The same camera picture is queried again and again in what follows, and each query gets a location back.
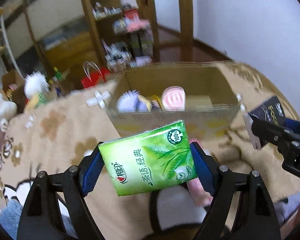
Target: red gift bag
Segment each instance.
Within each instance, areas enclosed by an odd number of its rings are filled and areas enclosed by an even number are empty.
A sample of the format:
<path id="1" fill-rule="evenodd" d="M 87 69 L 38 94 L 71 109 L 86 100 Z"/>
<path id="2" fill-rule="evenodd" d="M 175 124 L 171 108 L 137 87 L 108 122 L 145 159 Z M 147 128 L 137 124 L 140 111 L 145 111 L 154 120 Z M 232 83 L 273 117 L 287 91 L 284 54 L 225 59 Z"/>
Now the red gift bag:
<path id="1" fill-rule="evenodd" d="M 97 72 L 92 72 L 90 74 L 90 68 L 94 68 Z M 83 69 L 86 73 L 86 77 L 81 80 L 81 84 L 84 88 L 94 87 L 98 84 L 99 78 L 102 77 L 103 81 L 106 82 L 106 74 L 109 74 L 110 71 L 106 68 L 98 68 L 98 66 L 93 62 L 86 61 L 83 63 Z"/>

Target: pink cloth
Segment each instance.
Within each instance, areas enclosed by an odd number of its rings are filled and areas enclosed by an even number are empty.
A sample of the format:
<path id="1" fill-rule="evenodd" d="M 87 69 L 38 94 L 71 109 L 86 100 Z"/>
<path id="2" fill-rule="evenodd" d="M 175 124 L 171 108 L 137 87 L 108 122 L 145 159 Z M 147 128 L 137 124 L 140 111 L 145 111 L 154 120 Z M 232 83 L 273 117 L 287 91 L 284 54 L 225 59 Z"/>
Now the pink cloth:
<path id="1" fill-rule="evenodd" d="M 189 140 L 189 143 L 192 142 L 197 142 L 202 148 L 201 142 L 199 140 Z M 198 178 L 188 181 L 187 186 L 189 193 L 197 207 L 207 207 L 211 205 L 213 198 L 208 192 L 204 191 L 201 182 Z"/>

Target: metal screw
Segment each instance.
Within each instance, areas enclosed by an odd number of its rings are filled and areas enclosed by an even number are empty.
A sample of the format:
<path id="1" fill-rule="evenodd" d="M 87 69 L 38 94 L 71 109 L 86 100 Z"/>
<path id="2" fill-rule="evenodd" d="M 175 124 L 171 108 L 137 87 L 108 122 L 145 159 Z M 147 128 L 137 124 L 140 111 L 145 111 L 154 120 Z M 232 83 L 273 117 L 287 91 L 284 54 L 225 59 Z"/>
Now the metal screw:
<path id="1" fill-rule="evenodd" d="M 226 171 L 228 171 L 228 167 L 227 167 L 227 166 L 224 166 L 224 165 L 221 165 L 221 166 L 219 167 L 219 170 L 221 170 L 222 172 L 226 172 Z"/>
<path id="2" fill-rule="evenodd" d="M 71 166 L 70 168 L 69 168 L 69 171 L 70 172 L 76 172 L 78 170 L 78 167 L 77 166 Z"/>
<path id="3" fill-rule="evenodd" d="M 40 172 L 38 173 L 38 177 L 39 177 L 39 178 L 43 178 L 45 175 L 46 175 L 46 172 L 45 172 L 45 171 L 40 171 Z"/>
<path id="4" fill-rule="evenodd" d="M 292 142 L 292 144 L 293 144 L 295 147 L 298 147 L 298 146 L 299 146 L 299 143 L 298 143 L 298 142 Z"/>
<path id="5" fill-rule="evenodd" d="M 260 173 L 258 171 L 252 171 L 252 175 L 255 177 L 259 177 Z"/>

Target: wooden door frame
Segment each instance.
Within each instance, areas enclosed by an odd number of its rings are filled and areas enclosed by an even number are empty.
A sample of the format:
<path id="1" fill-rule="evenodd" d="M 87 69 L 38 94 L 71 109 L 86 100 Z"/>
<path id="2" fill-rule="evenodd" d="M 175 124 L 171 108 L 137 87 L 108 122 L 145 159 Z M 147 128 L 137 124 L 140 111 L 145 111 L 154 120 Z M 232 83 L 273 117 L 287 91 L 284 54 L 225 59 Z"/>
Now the wooden door frame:
<path id="1" fill-rule="evenodd" d="M 143 0 L 137 0 L 139 6 L 140 16 L 143 17 Z M 193 44 L 193 0 L 179 0 L 179 10 L 180 10 L 180 29 L 181 29 L 181 45 L 192 46 Z M 159 43 L 159 34 L 158 34 L 158 23 L 156 20 L 155 8 L 154 15 L 152 16 L 152 25 L 153 26 L 153 35 L 154 41 L 159 44 L 160 47 L 167 47 L 167 45 L 172 46 L 174 44 L 171 42 L 168 43 Z"/>

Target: round badge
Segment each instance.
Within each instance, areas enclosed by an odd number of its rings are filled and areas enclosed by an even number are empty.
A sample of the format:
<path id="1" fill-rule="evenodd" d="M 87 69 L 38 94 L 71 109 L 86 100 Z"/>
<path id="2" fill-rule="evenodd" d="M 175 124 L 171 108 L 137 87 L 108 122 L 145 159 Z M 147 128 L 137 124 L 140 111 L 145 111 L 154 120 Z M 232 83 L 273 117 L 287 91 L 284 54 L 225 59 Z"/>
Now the round badge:
<path id="1" fill-rule="evenodd" d="M 183 134 L 177 129 L 173 129 L 168 132 L 168 141 L 171 144 L 178 144 L 182 141 Z"/>

